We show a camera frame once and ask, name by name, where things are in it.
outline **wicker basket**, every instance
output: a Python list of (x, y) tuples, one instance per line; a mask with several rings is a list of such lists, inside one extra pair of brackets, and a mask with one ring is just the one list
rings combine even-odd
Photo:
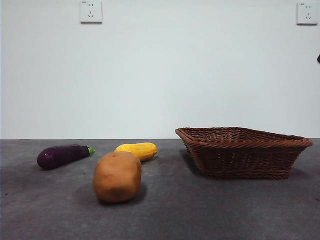
[(178, 128), (199, 170), (213, 179), (287, 179), (299, 154), (313, 143), (242, 127)]

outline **white wall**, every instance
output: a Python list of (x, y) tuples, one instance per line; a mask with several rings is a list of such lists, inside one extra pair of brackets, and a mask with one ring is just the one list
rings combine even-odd
[(320, 26), (295, 0), (1, 1), (1, 138), (320, 137)]

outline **basket rim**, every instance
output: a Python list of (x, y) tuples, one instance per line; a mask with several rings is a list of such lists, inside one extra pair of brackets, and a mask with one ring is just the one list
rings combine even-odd
[[(187, 134), (185, 130), (218, 130), (218, 129), (237, 129), (237, 130), (249, 130), (254, 131), (261, 134), (277, 136), (282, 139), (269, 139), (269, 140), (258, 140), (258, 139), (202, 139), (202, 138), (194, 138)], [(190, 144), (191, 142), (196, 145), (203, 145), (207, 147), (220, 147), (220, 148), (269, 148), (269, 147), (309, 147), (313, 145), (313, 142), (308, 138), (296, 135), (285, 135), (261, 130), (255, 130), (246, 127), (179, 127), (175, 130), (176, 134), (182, 138), (183, 141)]]

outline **electrical outlet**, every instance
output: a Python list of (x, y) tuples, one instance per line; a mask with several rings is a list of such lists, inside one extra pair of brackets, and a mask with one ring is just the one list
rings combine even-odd
[(297, 4), (296, 24), (317, 25), (319, 4), (317, 2), (299, 2)]
[(102, 23), (102, 1), (83, 0), (80, 2), (80, 22)]

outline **dark gray surface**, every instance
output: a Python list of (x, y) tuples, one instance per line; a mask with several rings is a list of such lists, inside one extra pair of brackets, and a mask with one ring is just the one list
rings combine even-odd
[[(1, 141), (2, 240), (318, 240), (320, 139), (313, 139), (286, 180), (203, 177), (180, 139), (153, 140), (138, 196), (102, 204), (92, 178), (97, 160), (141, 140)], [(81, 144), (96, 155), (44, 171), (44, 148)]]

